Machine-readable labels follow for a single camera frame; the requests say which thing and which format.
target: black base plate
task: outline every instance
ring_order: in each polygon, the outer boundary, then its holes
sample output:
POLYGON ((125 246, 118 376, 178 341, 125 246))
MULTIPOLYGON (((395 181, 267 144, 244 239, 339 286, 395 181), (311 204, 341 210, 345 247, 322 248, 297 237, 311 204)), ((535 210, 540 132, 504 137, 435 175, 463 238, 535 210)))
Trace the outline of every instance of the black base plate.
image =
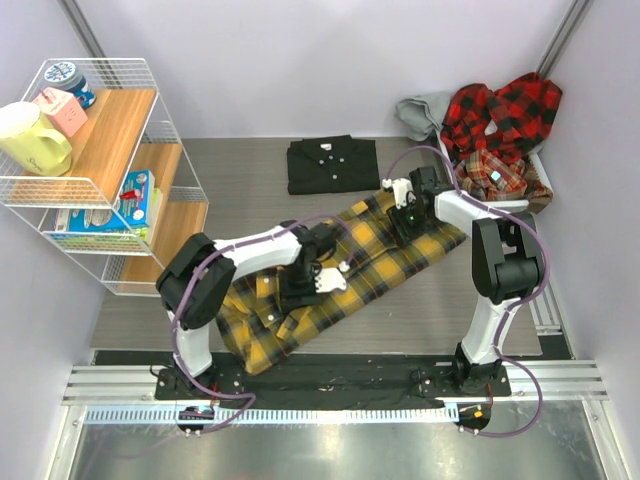
MULTIPOLYGON (((229 355, 214 354, 207 380, 220 392, 253 392, 253 408, 308 410, 376 410, 437 408, 436 397, 486 397, 486 385, 460 390, 450 375, 451 366, 434 357, 404 355, 293 355, 257 376, 248 375, 229 355)), ((157 400, 208 398, 190 387, 174 368, 159 372, 157 400)), ((495 397, 511 395, 504 367, 491 381, 495 397)), ((236 406, 233 402, 225 406, 236 406)))

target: gray cloth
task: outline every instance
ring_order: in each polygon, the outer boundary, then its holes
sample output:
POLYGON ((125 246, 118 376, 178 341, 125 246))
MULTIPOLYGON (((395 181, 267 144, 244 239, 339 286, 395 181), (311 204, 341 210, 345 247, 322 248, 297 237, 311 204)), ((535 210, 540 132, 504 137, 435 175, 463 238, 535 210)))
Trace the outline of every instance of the gray cloth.
POLYGON ((409 127, 407 136, 421 142, 434 130, 442 130, 442 121, 447 114, 452 96, 449 92, 436 92, 398 102, 396 117, 409 127))

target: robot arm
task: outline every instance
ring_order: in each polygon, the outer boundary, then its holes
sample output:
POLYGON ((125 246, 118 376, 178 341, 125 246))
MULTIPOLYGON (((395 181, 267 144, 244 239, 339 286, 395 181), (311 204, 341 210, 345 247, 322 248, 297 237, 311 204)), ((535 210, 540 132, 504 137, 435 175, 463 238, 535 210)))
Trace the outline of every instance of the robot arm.
MULTIPOLYGON (((408 180, 383 180, 383 187, 394 193, 396 205, 387 214, 400 245, 429 231, 437 222, 453 224, 471 237, 472 276, 479 297, 469 331, 456 349, 453 371, 460 390, 484 388, 501 368, 494 349, 501 319, 508 307, 533 292, 542 279, 544 266, 536 242, 517 224, 469 204, 450 185, 440 184, 433 167, 414 170, 408 180), (505 253, 504 245, 513 251, 505 253)), ((515 215, 534 226, 529 213, 515 215)), ((235 240, 211 241, 202 233, 196 234, 158 279, 156 287, 171 317, 194 269, 216 250, 243 245, 214 260, 196 283, 180 318, 178 351, 192 376, 203 374, 211 366, 209 324, 234 280, 264 268, 284 266, 279 274, 279 290, 285 315, 296 308, 322 303, 334 290, 346 290, 346 280, 339 269, 318 272, 312 266, 335 248, 329 227, 319 224, 308 230, 296 226, 285 231, 292 223, 235 240), (259 241, 265 236, 270 240, 259 241)), ((498 348, 502 347, 516 310, 510 309, 495 345, 498 348)))
MULTIPOLYGON (((544 263, 539 246, 519 225, 471 204, 438 181, 434 167, 418 168, 409 180, 383 180, 393 190, 395 207, 387 213, 398 232, 398 243, 406 244, 433 228, 436 221, 450 223, 471 237, 472 277, 478 301, 464 339, 455 353, 454 375, 458 385, 485 385, 496 378, 502 350, 518 306, 540 284, 544 263), (506 312, 508 318, 497 345, 495 337, 506 312)), ((512 214, 535 230, 530 213, 512 214)))
POLYGON ((285 266, 280 276, 281 305, 291 311, 321 303, 334 290, 346 290, 347 282, 337 268, 320 272, 311 263, 335 248, 335 240, 325 224, 311 230, 297 226, 291 231, 284 222, 267 232, 233 240, 209 240, 203 233, 193 235, 156 282, 170 320, 184 295, 194 269, 211 253, 238 244, 215 259, 196 284, 180 318, 178 351, 192 376, 202 375, 211 366, 209 325, 222 306, 231 283, 269 267, 285 266))

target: yellow plaid shirt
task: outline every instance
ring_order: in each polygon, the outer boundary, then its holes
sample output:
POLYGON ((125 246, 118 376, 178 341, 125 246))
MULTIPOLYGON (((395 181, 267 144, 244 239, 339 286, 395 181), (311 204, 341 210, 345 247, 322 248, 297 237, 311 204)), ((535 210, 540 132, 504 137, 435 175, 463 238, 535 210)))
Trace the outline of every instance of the yellow plaid shirt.
MULTIPOLYGON (((320 305, 294 310, 285 317, 278 306, 276 268, 233 283, 216 322, 227 348, 248 373, 267 370, 334 323, 437 262, 465 239, 452 225, 434 221, 428 233, 400 248, 386 214, 393 205, 393 194, 380 190, 339 215, 352 229, 354 260, 345 274, 347 291, 330 294, 320 305)), ((347 258, 350 238, 337 223, 327 224, 334 230, 337 251, 322 265, 336 267, 347 258)))

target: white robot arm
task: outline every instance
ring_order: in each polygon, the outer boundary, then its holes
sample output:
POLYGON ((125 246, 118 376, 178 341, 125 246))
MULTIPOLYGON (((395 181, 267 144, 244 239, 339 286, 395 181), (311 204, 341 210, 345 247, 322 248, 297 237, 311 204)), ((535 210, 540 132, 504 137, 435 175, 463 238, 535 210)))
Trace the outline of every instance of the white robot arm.
MULTIPOLYGON (((479 208, 451 185, 441 185, 434 167, 418 168, 409 179, 383 180, 382 185, 394 193, 396 205, 387 213, 400 244, 422 235, 437 221, 450 223, 471 237, 472 277, 479 296, 469 331, 458 344, 454 370, 460 384, 486 383, 500 368, 495 347, 502 350, 519 308, 517 302, 528 297, 543 278, 539 245, 516 223, 479 208), (504 245, 511 251, 505 252, 504 245)), ((512 215, 535 230, 530 213, 512 215)))

